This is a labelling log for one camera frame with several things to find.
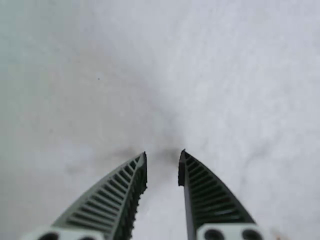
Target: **white backdrop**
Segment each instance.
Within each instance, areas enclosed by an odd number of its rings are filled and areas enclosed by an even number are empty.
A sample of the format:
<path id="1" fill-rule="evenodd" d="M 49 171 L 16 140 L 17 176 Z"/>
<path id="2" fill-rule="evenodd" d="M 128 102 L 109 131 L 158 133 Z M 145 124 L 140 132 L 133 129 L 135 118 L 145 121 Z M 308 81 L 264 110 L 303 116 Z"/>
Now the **white backdrop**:
<path id="1" fill-rule="evenodd" d="M 185 240 L 186 148 L 255 220 L 320 239 L 320 2 L 0 0 L 0 236 L 146 151 L 133 240 Z"/>

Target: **mounting hole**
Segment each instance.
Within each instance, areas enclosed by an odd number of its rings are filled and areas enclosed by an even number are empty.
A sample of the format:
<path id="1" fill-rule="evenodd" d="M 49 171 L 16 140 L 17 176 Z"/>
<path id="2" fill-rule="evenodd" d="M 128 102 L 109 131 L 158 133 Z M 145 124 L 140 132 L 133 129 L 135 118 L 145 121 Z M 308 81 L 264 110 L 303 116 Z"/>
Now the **mounting hole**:
<path id="1" fill-rule="evenodd" d="M 224 240 L 224 235 L 216 229 L 209 229 L 205 232 L 204 238 L 206 240 Z"/>
<path id="2" fill-rule="evenodd" d="M 56 232 L 47 232 L 46 234 L 42 235 L 38 240 L 58 240 L 59 234 Z"/>
<path id="3" fill-rule="evenodd" d="M 92 236 L 85 236 L 83 238 L 80 238 L 79 240 L 96 240 L 96 239 L 93 238 Z"/>
<path id="4" fill-rule="evenodd" d="M 242 232 L 242 237 L 245 240 L 263 240 L 260 233 L 255 230 L 247 229 Z"/>

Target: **screw hole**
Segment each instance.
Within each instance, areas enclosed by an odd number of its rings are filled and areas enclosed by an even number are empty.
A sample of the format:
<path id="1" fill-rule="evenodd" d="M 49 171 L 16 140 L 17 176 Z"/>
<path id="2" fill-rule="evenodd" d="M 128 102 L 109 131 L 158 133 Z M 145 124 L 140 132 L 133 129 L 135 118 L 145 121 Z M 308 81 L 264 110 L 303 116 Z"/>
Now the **screw hole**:
<path id="1" fill-rule="evenodd" d="M 48 232 L 42 235 L 38 240 L 58 240 L 59 235 L 56 232 Z"/>
<path id="2" fill-rule="evenodd" d="M 255 230 L 247 229 L 242 232 L 242 237 L 245 240 L 263 240 L 262 236 Z"/>
<path id="3" fill-rule="evenodd" d="M 224 235 L 216 229 L 209 229 L 205 232 L 204 238 L 206 240 L 224 240 Z"/>

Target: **white surface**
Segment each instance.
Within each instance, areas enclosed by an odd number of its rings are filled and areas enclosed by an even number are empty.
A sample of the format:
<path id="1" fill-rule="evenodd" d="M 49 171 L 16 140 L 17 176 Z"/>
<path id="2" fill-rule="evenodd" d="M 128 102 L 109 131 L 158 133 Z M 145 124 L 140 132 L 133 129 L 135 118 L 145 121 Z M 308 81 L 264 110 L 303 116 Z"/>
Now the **white surface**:
<path id="1" fill-rule="evenodd" d="M 134 240 L 185 240 L 186 148 L 263 227 L 320 239 L 320 2 L 1 0 L 0 234 L 147 151 Z"/>

